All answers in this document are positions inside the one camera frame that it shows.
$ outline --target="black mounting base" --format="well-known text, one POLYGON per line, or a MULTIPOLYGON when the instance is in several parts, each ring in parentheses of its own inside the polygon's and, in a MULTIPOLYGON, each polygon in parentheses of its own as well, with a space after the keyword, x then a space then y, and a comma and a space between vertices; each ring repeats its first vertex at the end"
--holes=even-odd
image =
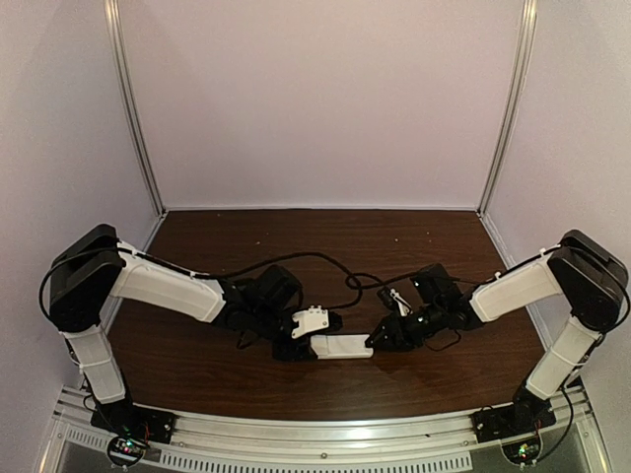
MULTIPOLYGON (((135 406, 142 419, 149 427, 149 442, 166 443, 171 442, 171 435, 174 431, 175 414, 173 412, 148 409, 146 407, 135 406)), ((98 429, 115 432, 104 420, 99 412, 95 412, 90 420, 90 425, 98 429)))
MULTIPOLYGON (((471 415, 471 420, 478 443, 521 436, 534 431, 534 425, 520 427, 515 422, 515 405, 513 404, 477 411, 471 415)), ((537 421, 541 422, 542 429, 556 424, 556 417, 553 412, 545 409, 541 411, 537 421)))

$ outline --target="wood grain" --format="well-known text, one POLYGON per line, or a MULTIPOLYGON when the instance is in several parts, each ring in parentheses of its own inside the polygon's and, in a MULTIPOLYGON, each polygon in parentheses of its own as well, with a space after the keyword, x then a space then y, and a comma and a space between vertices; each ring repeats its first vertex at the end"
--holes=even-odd
MULTIPOLYGON (((151 248, 156 256, 213 273, 304 250, 383 278, 434 262, 472 280, 503 267, 472 212, 171 212, 151 248)), ((303 282, 307 304, 354 296, 325 262, 305 258, 285 266, 303 282)), ((395 286, 420 304, 408 281, 395 286)), ((370 332, 386 314, 373 292, 340 313, 346 333, 370 332)), ((439 348, 453 337, 444 333, 430 344, 439 348)), ((507 402, 543 353, 524 310, 464 332, 445 352, 379 352, 355 361, 276 362, 265 341, 240 351, 237 333, 133 301, 123 304, 109 339, 137 402, 277 420, 407 417, 507 402)))

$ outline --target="vertical metal post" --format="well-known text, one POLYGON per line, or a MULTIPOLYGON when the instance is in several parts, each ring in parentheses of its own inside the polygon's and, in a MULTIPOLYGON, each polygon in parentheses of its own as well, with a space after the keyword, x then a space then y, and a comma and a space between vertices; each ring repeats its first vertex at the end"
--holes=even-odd
POLYGON ((526 82, 526 71, 530 62, 530 54, 532 53, 532 42, 534 39, 534 30, 536 27, 536 4, 537 0, 525 0, 524 11, 522 14, 522 24, 520 26, 520 34, 515 55, 515 64, 513 65, 513 77, 511 79, 511 88, 504 111, 504 119, 500 128, 500 135, 495 147, 493 163, 489 170, 484 192, 478 206, 478 214, 484 216, 488 210, 495 190, 500 170, 506 156, 508 145, 515 126, 515 118, 517 116, 522 90, 526 82))
POLYGON ((136 107, 136 100, 134 98, 129 68, 127 65, 127 57, 125 55, 122 27, 120 25, 120 16, 118 13, 118 0, 105 0, 105 17, 107 20, 107 29, 114 54, 114 64, 118 74, 120 93, 122 95, 125 115, 127 116, 129 131, 136 150, 138 165, 140 166, 145 185, 149 191, 149 197, 154 208, 154 212, 160 217, 165 213, 165 206, 163 204, 162 197, 160 196, 160 190, 158 189, 156 177, 151 168, 149 154, 147 153, 147 146, 140 126, 138 109, 136 107))

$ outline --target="white backdrop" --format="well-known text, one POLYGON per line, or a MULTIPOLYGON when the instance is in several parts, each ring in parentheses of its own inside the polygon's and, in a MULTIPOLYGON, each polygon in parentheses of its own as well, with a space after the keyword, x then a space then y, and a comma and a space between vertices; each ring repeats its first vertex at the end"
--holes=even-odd
POLYGON ((166 206, 474 208, 522 6, 122 2, 166 206))
POLYGON ((95 224, 140 244, 155 218, 103 2, 0 0, 0 11, 0 470, 28 472, 62 384, 78 379, 39 312, 39 282, 95 224))
MULTIPOLYGON (((578 228, 631 266, 631 3, 539 2, 526 88, 490 217, 518 261, 578 228)), ((539 304, 555 335, 568 315, 539 304)), ((629 471, 631 321, 585 382, 614 471, 629 471)))

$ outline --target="ventilation grille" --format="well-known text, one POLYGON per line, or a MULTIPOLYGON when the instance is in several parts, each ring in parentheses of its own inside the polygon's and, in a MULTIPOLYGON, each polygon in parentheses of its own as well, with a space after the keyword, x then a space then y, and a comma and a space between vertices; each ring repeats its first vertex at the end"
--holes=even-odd
POLYGON ((101 434, 94 434, 75 427, 68 429, 66 439, 94 450, 105 450, 109 442, 109 438, 101 434))
POLYGON ((374 465, 362 467, 352 465, 347 468, 310 468, 303 466, 252 466, 252 464, 247 465, 236 461, 219 461, 163 450, 160 463, 174 470, 194 473, 456 473, 473 469, 468 452, 445 455, 440 458, 397 463, 390 466, 374 465))

